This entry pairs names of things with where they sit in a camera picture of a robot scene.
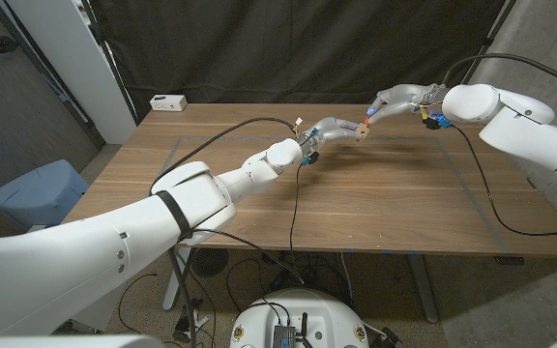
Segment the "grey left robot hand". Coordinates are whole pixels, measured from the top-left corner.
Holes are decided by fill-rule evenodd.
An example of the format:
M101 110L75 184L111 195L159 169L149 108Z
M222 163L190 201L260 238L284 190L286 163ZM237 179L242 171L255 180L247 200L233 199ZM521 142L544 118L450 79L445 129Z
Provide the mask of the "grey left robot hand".
M306 130L299 138L305 157L314 152L319 152L328 142L334 140L357 140L362 139L363 134L359 131L359 124L351 121L327 117L318 121L314 126Z

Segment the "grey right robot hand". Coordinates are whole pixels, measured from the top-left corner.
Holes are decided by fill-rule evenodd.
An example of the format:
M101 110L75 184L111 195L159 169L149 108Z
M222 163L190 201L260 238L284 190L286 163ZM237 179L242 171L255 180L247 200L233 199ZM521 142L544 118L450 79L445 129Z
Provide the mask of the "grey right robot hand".
M444 84L398 84L379 91L366 111L364 123L372 125L384 118L418 113L421 107L441 104L449 88Z

